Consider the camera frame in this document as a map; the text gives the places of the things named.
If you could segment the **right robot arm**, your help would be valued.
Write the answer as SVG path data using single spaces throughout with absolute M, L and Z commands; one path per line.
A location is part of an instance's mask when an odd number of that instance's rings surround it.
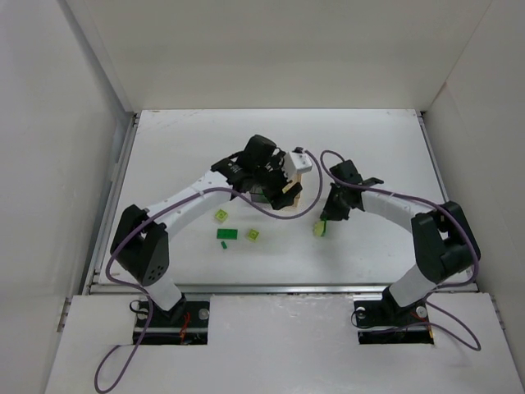
M 379 189 L 378 178 L 362 178 L 351 160 L 328 169 L 333 180 L 322 210 L 325 222 L 349 219 L 357 209 L 375 214 L 405 229 L 413 238 L 414 265 L 390 284 L 379 300 L 357 301 L 358 328 L 403 326 L 422 321 L 417 311 L 426 298 L 454 275 L 476 272 L 481 251 L 463 209 L 453 201 L 431 201 Z

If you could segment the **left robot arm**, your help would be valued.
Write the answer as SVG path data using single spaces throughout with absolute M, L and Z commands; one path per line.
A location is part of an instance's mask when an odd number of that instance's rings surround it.
M 147 208 L 127 207 L 113 237 L 112 257 L 174 323 L 185 309 L 183 292 L 167 276 L 169 244 L 175 235 L 207 211 L 252 189 L 261 191 L 274 210 L 293 205 L 302 190 L 293 179 L 312 166 L 303 149 L 285 152 L 268 138 L 254 135 L 243 150 L 214 163 L 181 192 Z

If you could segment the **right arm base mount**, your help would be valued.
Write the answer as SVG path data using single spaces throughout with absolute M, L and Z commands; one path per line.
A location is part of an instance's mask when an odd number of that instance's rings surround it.
M 423 300 L 397 308 L 384 300 L 355 300 L 352 324 L 360 345 L 433 345 Z

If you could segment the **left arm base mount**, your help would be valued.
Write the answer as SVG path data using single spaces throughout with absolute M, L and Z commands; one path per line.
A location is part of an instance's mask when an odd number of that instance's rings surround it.
M 190 300 L 184 312 L 171 321 L 156 305 L 142 345 L 148 346 L 205 346 L 208 344 L 210 302 Z

